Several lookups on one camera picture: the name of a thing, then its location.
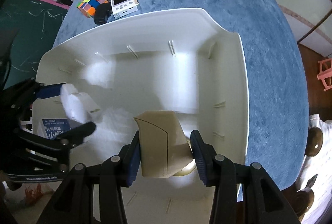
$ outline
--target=silver screw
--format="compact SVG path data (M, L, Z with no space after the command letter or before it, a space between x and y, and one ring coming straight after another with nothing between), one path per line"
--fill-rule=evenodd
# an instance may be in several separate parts
M81 170L81 169L83 169L84 168L84 165L82 164L82 163L79 163L79 164L77 164L76 166L75 166L75 169L76 170Z
M217 161L224 161L225 157L222 154L215 155L215 160Z
M68 166L66 164L60 164L59 165L59 169L62 171L62 172L65 172L68 170Z
M112 162L119 162L120 161L120 157L118 155L114 155L111 157L111 161Z
M61 139L60 142L63 145L68 145L69 144L69 141L67 139Z
M262 165L260 165L258 162L254 162L252 166L254 169L260 169L262 167Z

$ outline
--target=red stool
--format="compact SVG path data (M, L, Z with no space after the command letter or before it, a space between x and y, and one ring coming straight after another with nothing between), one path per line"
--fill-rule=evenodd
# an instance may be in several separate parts
M331 67L328 67L326 62L330 62ZM332 85L331 85L332 59L328 58L328 59L325 59L322 61L318 61L318 63L319 63L319 74L317 75L317 79L322 81L322 83L325 87L324 91L329 90L332 88ZM329 82L328 82L329 85L326 84L325 79L329 79Z

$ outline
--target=blue tablecloth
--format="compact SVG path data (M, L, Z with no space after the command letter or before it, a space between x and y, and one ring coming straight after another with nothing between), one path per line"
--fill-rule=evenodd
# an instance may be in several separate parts
M54 42L96 27L70 7ZM302 60L291 29L275 0L139 0L140 11L199 7L241 36L249 83L249 142L246 164L260 162L276 184L293 184L308 134L308 93Z

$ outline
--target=rubik's cube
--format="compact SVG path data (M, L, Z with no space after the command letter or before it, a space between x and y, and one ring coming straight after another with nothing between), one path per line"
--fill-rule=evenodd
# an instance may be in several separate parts
M83 0L77 4L77 8L88 18L92 18L97 6L107 3L107 0Z

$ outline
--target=blue sticker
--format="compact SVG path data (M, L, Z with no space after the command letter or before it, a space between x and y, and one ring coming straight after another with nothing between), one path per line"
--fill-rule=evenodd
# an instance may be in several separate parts
M47 138L54 140L56 136L70 130L67 119L43 119Z

